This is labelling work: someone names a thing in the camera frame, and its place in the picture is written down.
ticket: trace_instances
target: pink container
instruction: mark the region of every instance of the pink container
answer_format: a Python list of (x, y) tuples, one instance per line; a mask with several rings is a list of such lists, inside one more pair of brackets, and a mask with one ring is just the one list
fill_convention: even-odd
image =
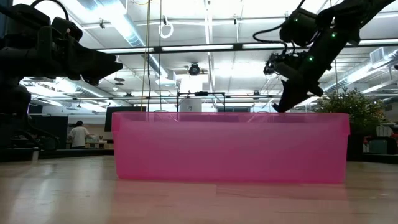
[(342, 183), (347, 114), (113, 113), (122, 179)]

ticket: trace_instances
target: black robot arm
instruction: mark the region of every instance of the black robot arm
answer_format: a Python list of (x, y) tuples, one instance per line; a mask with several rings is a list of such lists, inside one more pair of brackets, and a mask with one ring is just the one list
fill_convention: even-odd
[(284, 92), (279, 105), (273, 107), (278, 112), (286, 112), (306, 100), (308, 92), (322, 96), (323, 90), (318, 80), (340, 51), (349, 42), (358, 45), (359, 30), (377, 13), (394, 0), (345, 0), (319, 15), (302, 8), (295, 10), (283, 23), (280, 39), (301, 47), (310, 44), (308, 52), (297, 55), (271, 55), (264, 71), (273, 71), (288, 78), (282, 81)]

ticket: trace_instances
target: wooden tabletop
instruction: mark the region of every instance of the wooden tabletop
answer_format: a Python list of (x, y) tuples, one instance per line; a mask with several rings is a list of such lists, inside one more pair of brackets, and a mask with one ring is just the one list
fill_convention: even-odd
[(119, 180), (113, 156), (0, 164), (0, 223), (398, 223), (398, 166), (352, 162), (345, 185)]

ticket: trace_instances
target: person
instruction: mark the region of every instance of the person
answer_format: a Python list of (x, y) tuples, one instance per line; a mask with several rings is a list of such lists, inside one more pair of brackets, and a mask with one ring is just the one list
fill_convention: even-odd
[(86, 138), (89, 135), (87, 129), (83, 127), (83, 122), (76, 122), (76, 127), (70, 131), (68, 137), (72, 140), (72, 149), (84, 149), (86, 146)]

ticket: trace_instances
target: white shirt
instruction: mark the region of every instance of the white shirt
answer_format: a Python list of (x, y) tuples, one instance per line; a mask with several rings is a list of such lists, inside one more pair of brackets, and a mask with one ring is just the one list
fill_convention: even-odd
[(87, 135), (89, 135), (89, 132), (85, 127), (79, 126), (73, 128), (69, 133), (69, 136), (71, 136), (73, 139), (72, 147), (85, 146), (86, 145), (85, 137)]

